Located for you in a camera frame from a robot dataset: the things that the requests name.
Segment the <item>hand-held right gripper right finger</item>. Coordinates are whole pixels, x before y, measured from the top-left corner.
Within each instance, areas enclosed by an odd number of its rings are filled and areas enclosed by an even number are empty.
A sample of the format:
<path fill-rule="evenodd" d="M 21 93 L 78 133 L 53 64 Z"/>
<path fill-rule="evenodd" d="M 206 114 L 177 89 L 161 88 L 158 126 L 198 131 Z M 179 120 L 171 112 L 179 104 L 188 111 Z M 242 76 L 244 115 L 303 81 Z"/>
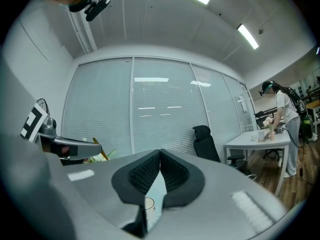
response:
<path fill-rule="evenodd" d="M 275 240 L 287 209 L 261 185 L 229 165 L 172 151 L 204 174 L 201 194 L 164 209 L 148 240 Z"/>

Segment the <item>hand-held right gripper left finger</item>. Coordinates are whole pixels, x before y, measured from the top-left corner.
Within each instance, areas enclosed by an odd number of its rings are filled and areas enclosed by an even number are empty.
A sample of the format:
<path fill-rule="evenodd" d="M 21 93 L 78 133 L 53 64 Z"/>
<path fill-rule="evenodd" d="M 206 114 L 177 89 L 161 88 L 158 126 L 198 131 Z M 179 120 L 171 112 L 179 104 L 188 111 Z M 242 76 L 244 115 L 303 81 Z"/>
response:
<path fill-rule="evenodd" d="M 145 237 L 161 216 L 158 149 L 64 170 L 95 211 L 129 234 Z"/>

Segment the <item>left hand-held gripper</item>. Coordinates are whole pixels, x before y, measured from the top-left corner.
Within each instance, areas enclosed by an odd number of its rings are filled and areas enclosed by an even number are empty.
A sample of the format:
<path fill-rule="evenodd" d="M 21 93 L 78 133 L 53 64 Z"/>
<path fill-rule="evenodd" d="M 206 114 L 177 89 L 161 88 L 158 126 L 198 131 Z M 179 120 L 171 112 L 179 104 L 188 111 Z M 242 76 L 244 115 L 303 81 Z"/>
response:
<path fill-rule="evenodd" d="M 102 146 L 97 143 L 58 137 L 57 122 L 50 116 L 46 102 L 37 102 L 34 105 L 20 136 L 39 145 L 44 152 L 56 154 L 61 160 L 90 158 L 102 151 Z"/>

